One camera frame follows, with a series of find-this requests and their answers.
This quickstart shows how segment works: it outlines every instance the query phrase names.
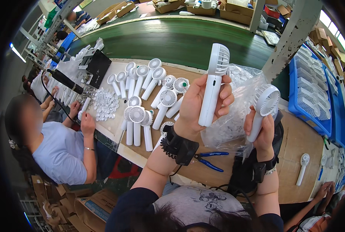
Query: person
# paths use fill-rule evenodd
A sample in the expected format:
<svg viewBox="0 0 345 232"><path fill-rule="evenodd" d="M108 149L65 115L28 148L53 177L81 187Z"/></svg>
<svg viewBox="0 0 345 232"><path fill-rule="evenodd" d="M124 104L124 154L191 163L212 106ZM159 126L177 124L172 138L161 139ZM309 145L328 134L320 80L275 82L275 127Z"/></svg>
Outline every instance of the person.
<svg viewBox="0 0 345 232"><path fill-rule="evenodd" d="M180 117L174 124L175 133L188 140L195 141L204 129L198 124L198 118L206 81L207 74L190 85L181 104ZM234 101L230 82L229 76L222 77L224 84L221 85L213 121L229 113L229 105ZM254 115L251 107L244 125L247 135ZM271 115L263 119L262 127L253 145L257 149L258 161L268 161L274 157L274 121ZM258 184L255 211L245 211L229 193L203 186L181 186L163 194L166 181L176 166L175 160L166 155L162 146L157 147L132 188L119 197L105 231L283 231L276 169Z"/></svg>
<svg viewBox="0 0 345 232"><path fill-rule="evenodd" d="M79 107L78 101L71 104L63 123L43 123L40 105L32 96L21 94L10 101L5 127L16 144L13 156L23 170L51 183L69 185L93 183L96 178L109 176L118 155L94 141L95 122L89 113L82 115L81 131L71 129L71 119ZM101 164L98 170L96 158Z"/></svg>
<svg viewBox="0 0 345 232"><path fill-rule="evenodd" d="M79 12L70 12L67 16L67 20L69 22L75 23L75 30L79 28L81 25L88 23L91 20L91 17L88 13L85 11L79 11Z"/></svg>

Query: hand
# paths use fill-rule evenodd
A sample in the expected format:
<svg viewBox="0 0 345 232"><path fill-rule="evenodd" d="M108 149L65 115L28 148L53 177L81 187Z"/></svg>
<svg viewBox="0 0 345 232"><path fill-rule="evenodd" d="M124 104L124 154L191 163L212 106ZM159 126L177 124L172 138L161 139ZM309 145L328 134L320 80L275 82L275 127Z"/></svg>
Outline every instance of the hand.
<svg viewBox="0 0 345 232"><path fill-rule="evenodd" d="M194 80L190 85L188 91L184 95L183 102L181 103L180 117L174 125L175 132L179 136L189 140L194 140L198 132L206 128L198 124L203 96L206 89L206 81L207 74ZM220 94L212 122L229 113L229 105L234 102L232 87L229 84L231 81L232 80L228 75L222 76L221 83L225 84L220 87Z"/></svg>
<svg viewBox="0 0 345 232"><path fill-rule="evenodd" d="M80 103L79 101L74 101L72 104L71 104L71 111L69 112L69 116L71 118L74 118L78 112L79 112L79 108L80 108Z"/></svg>
<svg viewBox="0 0 345 232"><path fill-rule="evenodd" d="M82 113L81 131L84 137L94 137L95 121L89 113Z"/></svg>

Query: plastic bag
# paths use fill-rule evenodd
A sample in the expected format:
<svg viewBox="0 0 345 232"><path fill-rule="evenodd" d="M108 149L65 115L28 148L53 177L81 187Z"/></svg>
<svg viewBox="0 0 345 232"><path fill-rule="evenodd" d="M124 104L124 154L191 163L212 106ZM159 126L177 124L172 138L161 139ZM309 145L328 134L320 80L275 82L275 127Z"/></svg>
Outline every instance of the plastic bag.
<svg viewBox="0 0 345 232"><path fill-rule="evenodd" d="M229 106L229 114L201 131L201 137L205 147L229 153L246 153L248 152L246 148L251 143L245 144L244 120L250 112L249 107L253 104L257 88L268 82L261 70L251 67L230 64L229 72L232 79L230 85L235 98Z"/></svg>

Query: fan grille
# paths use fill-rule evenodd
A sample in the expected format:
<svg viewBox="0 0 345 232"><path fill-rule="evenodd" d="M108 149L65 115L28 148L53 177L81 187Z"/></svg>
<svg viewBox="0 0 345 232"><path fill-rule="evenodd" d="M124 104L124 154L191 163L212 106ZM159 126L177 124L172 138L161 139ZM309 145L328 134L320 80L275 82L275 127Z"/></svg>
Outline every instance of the fan grille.
<svg viewBox="0 0 345 232"><path fill-rule="evenodd" d="M161 60L158 58L154 58L152 59L149 63L148 63L148 67L150 69L156 69L158 67L161 67Z"/></svg>
<svg viewBox="0 0 345 232"><path fill-rule="evenodd" d="M146 65L141 65L139 66L137 69L136 69L136 74L139 76L139 77L145 77L147 76L149 72L149 68L148 66Z"/></svg>
<svg viewBox="0 0 345 232"><path fill-rule="evenodd" d="M165 90L160 95L161 104L171 107L177 100L176 94L172 90Z"/></svg>
<svg viewBox="0 0 345 232"><path fill-rule="evenodd" d="M125 77L126 77L126 72L122 71L119 74L117 74L116 81L121 82L125 79Z"/></svg>

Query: white plastic part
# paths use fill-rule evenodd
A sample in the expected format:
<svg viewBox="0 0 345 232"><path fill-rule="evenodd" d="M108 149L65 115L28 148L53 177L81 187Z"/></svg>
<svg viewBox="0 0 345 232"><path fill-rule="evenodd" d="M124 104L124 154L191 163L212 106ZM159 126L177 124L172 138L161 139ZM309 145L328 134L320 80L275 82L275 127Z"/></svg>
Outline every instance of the white plastic part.
<svg viewBox="0 0 345 232"><path fill-rule="evenodd" d="M230 53L222 44L212 44L205 95L203 96L201 113L198 124L209 127L212 124L216 103L219 96L221 77L225 75L229 66Z"/></svg>
<svg viewBox="0 0 345 232"><path fill-rule="evenodd" d="M140 146L140 126L145 117L145 110L143 107L134 106L130 109L129 117L134 123L134 145Z"/></svg>
<svg viewBox="0 0 345 232"><path fill-rule="evenodd" d="M162 66L162 62L158 58L154 58L148 63L149 72L142 85L142 89L146 90L148 88L148 85L152 80L152 73L154 72L156 68L161 67L161 66Z"/></svg>
<svg viewBox="0 0 345 232"><path fill-rule="evenodd" d="M300 173L298 174L298 178L296 182L297 186L300 186L301 182L303 181L305 169L306 169L306 166L309 164L309 161L310 161L309 154L305 153L301 156L301 160L300 160L301 170L300 170Z"/></svg>
<svg viewBox="0 0 345 232"><path fill-rule="evenodd" d="M119 88L118 85L117 85L117 82L116 82L116 75L115 75L115 74L111 74L111 75L108 77L107 83L110 84L110 85L112 84L113 89L114 89L114 91L116 92L116 95L117 95L118 97L121 97L121 91L120 91L120 88Z"/></svg>
<svg viewBox="0 0 345 232"><path fill-rule="evenodd" d="M156 68L152 73L152 81L149 83L147 89L144 91L142 95L143 100L148 100L149 96L151 95L152 91L156 87L159 80L166 76L166 70L162 67Z"/></svg>
<svg viewBox="0 0 345 232"><path fill-rule="evenodd" d="M130 89L130 76L129 76L129 71L133 68L136 67L135 62L130 62L126 65L125 67L125 72L127 74L126 78L126 85L125 85L125 90L128 91Z"/></svg>
<svg viewBox="0 0 345 232"><path fill-rule="evenodd" d="M134 90L134 96L140 95L140 90L142 89L143 85L143 79L146 77L149 73L149 68L146 65L140 65L136 69L136 74L138 75L138 81L136 82L135 90Z"/></svg>
<svg viewBox="0 0 345 232"><path fill-rule="evenodd" d="M247 136L249 142L256 140L263 118L278 105L280 97L281 93L278 88L271 84L262 85L257 89L253 104L256 113L253 118L251 133Z"/></svg>
<svg viewBox="0 0 345 232"><path fill-rule="evenodd" d="M126 86L125 86L126 72L119 72L116 76L116 81L120 83L121 98L126 99Z"/></svg>
<svg viewBox="0 0 345 232"><path fill-rule="evenodd" d="M156 119L152 128L158 130L167 112L167 109L171 107L177 100L177 95L172 90L165 90L161 93L160 101L162 107L159 109Z"/></svg>
<svg viewBox="0 0 345 232"><path fill-rule="evenodd" d="M151 133L151 124L153 123L153 116L150 111L145 111L145 117L141 123L144 129L144 141L145 141L145 150L152 151L152 133Z"/></svg>

